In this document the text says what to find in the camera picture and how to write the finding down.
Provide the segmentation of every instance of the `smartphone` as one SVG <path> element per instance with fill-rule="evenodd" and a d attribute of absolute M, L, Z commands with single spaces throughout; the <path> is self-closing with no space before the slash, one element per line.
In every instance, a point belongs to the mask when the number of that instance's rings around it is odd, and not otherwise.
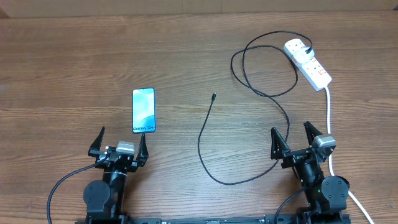
<path fill-rule="evenodd" d="M 132 132 L 156 131 L 155 89 L 143 88 L 132 91 Z"/>

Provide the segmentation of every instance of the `wooden table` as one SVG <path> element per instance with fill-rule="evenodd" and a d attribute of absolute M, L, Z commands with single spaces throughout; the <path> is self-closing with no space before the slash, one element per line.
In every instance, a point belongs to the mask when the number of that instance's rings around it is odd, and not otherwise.
<path fill-rule="evenodd" d="M 273 30 L 313 40 L 317 59 L 333 77 L 335 173 L 351 182 L 376 223 L 398 222 L 398 14 L 303 12 L 204 16 L 81 17 L 0 20 L 0 223 L 46 223 L 54 184 L 87 166 L 89 145 L 106 126 L 103 145 L 139 141 L 131 133 L 131 92 L 152 86 L 157 131 L 147 135 L 149 160 L 129 175 L 124 208 L 133 217 L 258 217 L 300 186 L 280 165 L 255 181 L 224 186 L 211 180 L 197 154 L 197 137 L 217 91 L 203 138 L 203 158 L 223 181 L 239 181 L 271 166 L 271 127 L 286 121 L 270 99 L 231 75 L 232 54 Z M 275 34 L 257 44 L 283 44 Z M 240 58 L 235 66 L 241 71 Z M 274 94 L 294 82 L 278 51 L 248 52 L 254 86 Z M 307 146 L 302 124 L 326 132 L 325 92 L 299 73 L 277 101 L 290 116 L 288 143 Z M 322 164 L 329 174 L 327 162 Z M 92 169 L 65 181 L 52 200 L 54 223 L 82 220 L 83 189 L 101 178 Z M 353 223 L 366 220 L 351 199 Z M 305 206 L 303 195 L 282 213 Z"/>

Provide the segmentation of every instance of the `black wire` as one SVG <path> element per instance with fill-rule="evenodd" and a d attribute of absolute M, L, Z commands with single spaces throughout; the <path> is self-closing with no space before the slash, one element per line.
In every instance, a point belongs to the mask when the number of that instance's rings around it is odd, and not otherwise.
<path fill-rule="evenodd" d="M 286 122 L 287 122 L 287 131 L 286 131 L 286 137 L 285 137 L 285 141 L 287 141 L 287 138 L 288 138 L 288 136 L 289 136 L 289 130 L 290 130 L 289 116 L 287 115 L 287 113 L 286 113 L 286 111 L 283 109 L 283 107 L 282 107 L 275 99 L 273 99 L 273 97 L 277 97 L 277 96 L 284 95 L 284 94 L 288 93 L 290 90 L 292 90 L 292 89 L 296 86 L 296 84 L 297 84 L 297 82 L 298 82 L 298 80 L 299 80 L 299 76 L 297 75 L 297 69 L 296 69 L 296 67 L 295 67 L 295 65 L 294 65 L 294 63 L 293 63 L 293 61 L 290 59 L 290 57 L 289 57 L 282 49 L 280 49 L 280 48 L 278 48 L 278 47 L 276 47 L 276 46 L 272 46 L 272 45 L 257 45 L 257 46 L 254 46 L 254 47 L 249 47 L 250 44 L 253 43 L 255 40 L 257 40 L 258 38 L 264 37 L 264 36 L 269 35 L 269 34 L 276 34 L 276 33 L 288 33 L 288 34 L 295 34 L 295 35 L 299 35 L 299 36 L 301 36 L 301 37 L 304 37 L 304 38 L 306 38 L 306 39 L 311 43 L 311 47 L 310 47 L 306 52 L 309 54 L 310 51 L 312 50 L 312 41 L 311 41 L 308 37 L 306 37 L 306 36 L 304 36 L 304 35 L 302 35 L 302 34 L 299 34 L 299 33 L 296 33 L 296 32 L 292 32 L 292 31 L 284 31 L 284 30 L 269 32 L 269 33 L 262 34 L 262 35 L 256 37 L 255 39 L 253 39 L 252 41 L 250 41 L 250 42 L 246 45 L 246 47 L 245 47 L 243 50 L 240 50 L 240 51 L 236 52 L 236 53 L 232 56 L 232 58 L 231 58 L 231 71 L 232 71 L 232 74 L 234 75 L 234 77 L 237 79 L 238 82 L 240 82 L 240 83 L 241 83 L 242 85 L 244 85 L 245 87 L 251 89 L 255 94 L 260 95 L 260 96 L 263 96 L 263 97 L 267 97 L 267 98 L 271 99 L 271 100 L 282 110 L 283 114 L 285 115 Z M 286 58 L 289 60 L 290 64 L 292 64 L 293 69 L 294 69 L 294 73 L 295 73 L 295 76 L 296 76 L 296 77 L 295 77 L 295 83 L 294 83 L 294 84 L 292 85 L 292 87 L 290 87 L 288 90 L 286 90 L 286 91 L 284 91 L 284 92 L 282 92 L 282 93 L 276 94 L 276 95 L 268 95 L 268 94 L 265 94 L 265 93 L 263 93 L 263 92 L 261 92 L 261 91 L 255 89 L 255 88 L 253 88 L 253 87 L 251 86 L 251 84 L 250 84 L 250 82 L 249 82 L 249 79 L 248 79 L 248 76 L 247 76 L 247 74 L 246 74 L 245 67 L 244 67 L 244 56 L 245 56 L 247 50 L 256 49 L 256 48 L 261 48 L 261 47 L 271 47 L 271 48 L 274 48 L 274 49 L 279 50 L 280 52 L 282 52 L 282 53 L 286 56 Z M 235 71 L 234 71 L 234 68 L 233 68 L 233 60 L 234 60 L 235 56 L 236 56 L 237 54 L 241 53 L 241 52 L 243 52 L 243 56 L 242 56 L 243 75 L 244 75 L 244 78 L 246 79 L 247 84 L 243 83 L 243 82 L 236 76 Z M 242 180 L 242 181 L 239 181 L 239 182 L 232 182 L 232 183 L 222 182 L 222 181 L 219 181 L 219 180 L 217 180 L 216 178 L 214 178 L 214 177 L 209 173 L 209 171 L 208 171 L 207 168 L 206 168 L 205 163 L 203 162 L 203 159 L 201 158 L 201 154 L 200 154 L 200 137 L 201 137 L 201 134 L 202 134 L 202 132 L 203 132 L 205 126 L 206 126 L 206 122 L 207 122 L 207 119 L 208 119 L 209 114 L 210 114 L 210 111 L 211 111 L 211 106 L 213 106 L 213 102 L 214 102 L 214 100 L 215 100 L 215 96 L 216 96 L 216 95 L 215 95 L 215 93 L 214 93 L 214 94 L 213 94 L 213 97 L 211 98 L 211 104 L 210 104 L 210 107 L 209 107 L 209 111 L 207 112 L 206 120 L 205 120 L 205 122 L 203 123 L 203 126 L 202 126 L 202 128 L 201 128 L 201 131 L 200 131 L 200 134 L 199 134 L 199 137 L 198 137 L 198 154 L 199 154 L 200 162 L 201 162 L 203 168 L 205 169 L 206 173 L 207 173 L 214 181 L 216 181 L 216 182 L 219 183 L 219 184 L 224 184 L 224 185 L 236 185 L 236 184 L 246 183 L 246 182 L 255 180 L 255 179 L 257 179 L 257 178 L 259 178 L 259 177 L 262 177 L 263 175 L 267 174 L 269 171 L 271 171 L 271 170 L 276 166 L 276 164 L 279 162 L 279 160 L 276 160 L 276 162 L 275 162 L 269 169 L 267 169 L 265 172 L 263 172 L 263 173 L 261 173 L 261 174 L 255 176 L 255 177 L 252 177 L 252 178 L 250 178 L 250 179 Z"/>
<path fill-rule="evenodd" d="M 93 168 L 93 167 L 95 167 L 95 166 L 97 166 L 97 165 L 100 165 L 101 163 L 103 163 L 103 162 L 109 157 L 109 155 L 110 155 L 110 154 L 105 155 L 105 158 L 104 158 L 104 159 L 102 159 L 102 160 L 96 162 L 95 164 L 92 164 L 92 165 L 90 165 L 90 166 L 86 166 L 86 167 L 84 167 L 84 168 L 81 168 L 81 169 L 78 169 L 78 170 L 76 170 L 76 171 L 71 172 L 70 174 L 66 175 L 65 177 L 62 177 L 62 179 L 60 179 L 60 180 L 57 182 L 57 184 L 55 184 L 55 186 L 53 187 L 53 189 L 52 189 L 51 192 L 50 192 L 49 199 L 47 200 L 47 221 L 49 222 L 49 224 L 52 224 L 52 221 L 51 221 L 51 214 L 50 214 L 51 198 L 52 198 L 52 195 L 54 194 L 55 190 L 57 189 L 57 187 L 58 187 L 64 180 L 66 180 L 67 178 L 69 178 L 69 177 L 71 177 L 71 176 L 73 176 L 73 175 L 75 175 L 75 174 L 78 174 L 78 173 L 80 173 L 80 172 L 82 172 L 82 171 L 84 171 L 84 170 L 88 170 L 88 169 Z"/>
<path fill-rule="evenodd" d="M 289 198 L 287 198 L 287 199 L 282 203 L 282 205 L 279 206 L 278 210 L 277 210 L 276 213 L 275 213 L 274 224 L 277 224 L 277 222 L 278 222 L 278 215 L 279 215 L 279 212 L 282 210 L 282 208 L 283 208 L 289 201 L 291 201 L 293 198 L 299 196 L 299 194 L 301 194 L 303 191 L 307 190 L 309 187 L 310 187 L 310 186 L 303 187 L 303 188 L 300 189 L 298 192 L 294 193 L 292 196 L 290 196 Z"/>

